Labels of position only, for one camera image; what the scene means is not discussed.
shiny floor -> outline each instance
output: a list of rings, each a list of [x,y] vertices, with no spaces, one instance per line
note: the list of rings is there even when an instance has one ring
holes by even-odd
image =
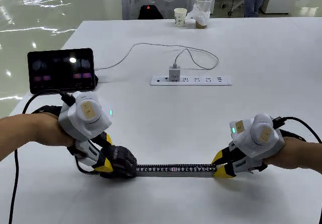
[[[216,0],[213,17],[227,17],[225,2]],[[240,7],[232,16],[243,15]],[[321,17],[322,0],[298,0],[289,16]],[[122,19],[121,0],[0,0],[0,118],[29,90],[29,51],[60,49],[84,20],[116,19]]]

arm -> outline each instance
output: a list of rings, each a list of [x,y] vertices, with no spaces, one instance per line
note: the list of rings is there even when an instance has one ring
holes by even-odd
[[[322,174],[322,144],[303,142],[286,137],[285,147],[276,155],[264,160],[264,163],[285,169],[312,169]]]
[[[27,142],[71,146],[74,142],[53,114],[21,114],[0,119],[0,161]]]

white table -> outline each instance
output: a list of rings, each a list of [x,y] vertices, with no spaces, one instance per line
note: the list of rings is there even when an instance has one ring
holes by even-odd
[[[83,22],[64,48],[90,47],[96,67],[120,59],[138,42],[184,44],[212,51],[231,87],[151,87],[178,51],[138,46],[112,70],[99,71],[97,93],[114,110],[114,144],[143,164],[209,163],[230,142],[229,122],[260,112],[298,116],[318,134],[322,119],[321,18],[212,19],[206,30],[167,21]],[[188,58],[182,67],[192,67]],[[12,114],[22,111],[30,94]],[[40,97],[30,111],[61,104]],[[301,125],[286,129],[315,141]],[[21,173],[14,223],[317,223],[322,176],[270,166],[234,179],[136,178],[115,182],[78,172],[63,147],[29,143],[19,150]],[[14,158],[0,164],[0,223],[6,223]]]

plastic cup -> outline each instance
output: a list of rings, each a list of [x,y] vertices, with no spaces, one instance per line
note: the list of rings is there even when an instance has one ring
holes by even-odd
[[[186,23],[187,10],[184,8],[175,9],[175,26],[183,27]]]
[[[210,18],[210,10],[211,10],[212,1],[213,0],[196,0],[196,7],[199,10],[207,13],[207,17],[208,17],[206,20],[207,22],[209,21],[209,18]],[[204,23],[200,24],[200,22],[198,22],[198,20],[196,20],[196,28],[204,29],[206,27],[207,27],[207,25],[204,25]]]

sticker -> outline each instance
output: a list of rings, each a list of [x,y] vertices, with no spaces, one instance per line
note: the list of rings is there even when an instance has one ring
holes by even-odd
[[[244,123],[242,120],[236,123],[236,130],[238,134],[245,131]]]
[[[268,140],[270,139],[272,133],[272,129],[269,127],[263,127],[261,136],[260,136],[260,142],[267,143]]]
[[[84,102],[82,104],[82,110],[83,110],[83,113],[84,113],[86,119],[89,119],[89,118],[92,118],[92,117],[96,116],[96,113],[95,113],[95,111],[93,109],[93,106],[92,106],[91,102]]]

